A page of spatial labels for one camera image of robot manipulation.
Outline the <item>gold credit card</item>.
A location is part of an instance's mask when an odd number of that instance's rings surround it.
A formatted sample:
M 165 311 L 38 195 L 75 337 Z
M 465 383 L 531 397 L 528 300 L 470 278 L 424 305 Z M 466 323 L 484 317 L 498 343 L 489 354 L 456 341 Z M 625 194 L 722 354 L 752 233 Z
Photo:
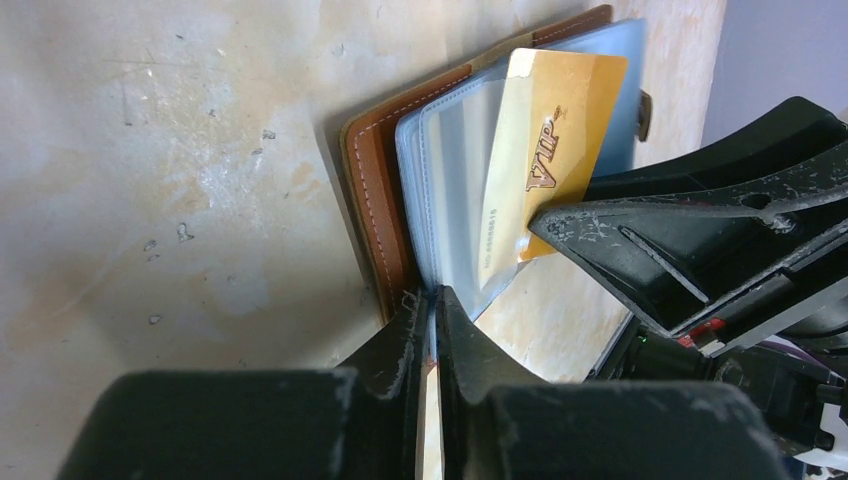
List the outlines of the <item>gold credit card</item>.
M 529 223 L 551 201 L 583 197 L 627 69 L 624 56 L 511 53 L 484 188 L 480 286 L 554 253 Z

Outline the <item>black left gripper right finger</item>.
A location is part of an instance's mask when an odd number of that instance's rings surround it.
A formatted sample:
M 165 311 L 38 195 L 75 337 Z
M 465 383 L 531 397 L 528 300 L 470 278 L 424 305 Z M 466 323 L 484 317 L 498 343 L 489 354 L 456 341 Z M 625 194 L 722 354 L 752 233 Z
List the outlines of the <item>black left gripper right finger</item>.
M 447 479 L 783 479 L 759 411 L 713 382 L 551 383 L 435 293 Z

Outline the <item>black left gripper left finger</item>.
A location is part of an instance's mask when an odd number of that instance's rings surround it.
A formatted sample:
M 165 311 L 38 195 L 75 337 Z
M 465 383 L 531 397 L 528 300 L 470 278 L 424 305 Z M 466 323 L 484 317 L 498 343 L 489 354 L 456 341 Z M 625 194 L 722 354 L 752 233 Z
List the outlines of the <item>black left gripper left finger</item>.
M 417 479 L 428 299 L 338 366 L 144 371 L 98 398 L 62 479 Z

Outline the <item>brown leather card holder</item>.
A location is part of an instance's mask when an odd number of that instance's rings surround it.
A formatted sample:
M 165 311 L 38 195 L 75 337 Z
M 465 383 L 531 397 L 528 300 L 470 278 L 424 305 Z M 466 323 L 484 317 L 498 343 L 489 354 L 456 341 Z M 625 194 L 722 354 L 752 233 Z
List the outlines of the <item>brown leather card holder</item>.
M 641 88 L 646 23 L 615 20 L 609 5 L 505 39 L 352 118 L 340 146 L 381 319 L 406 292 L 445 284 L 472 317 L 512 281 L 516 266 L 486 269 L 493 214 L 485 187 L 507 67 L 518 48 L 627 60 L 597 177 L 629 170 L 650 125 Z

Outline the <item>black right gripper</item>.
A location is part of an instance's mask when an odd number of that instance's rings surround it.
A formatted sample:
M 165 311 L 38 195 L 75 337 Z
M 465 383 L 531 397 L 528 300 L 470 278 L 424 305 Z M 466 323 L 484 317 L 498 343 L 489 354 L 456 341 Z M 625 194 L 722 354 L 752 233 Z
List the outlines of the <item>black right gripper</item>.
M 846 457 L 847 126 L 833 113 L 792 97 L 546 204 L 530 229 L 636 316 L 589 379 L 726 383 L 786 455 Z

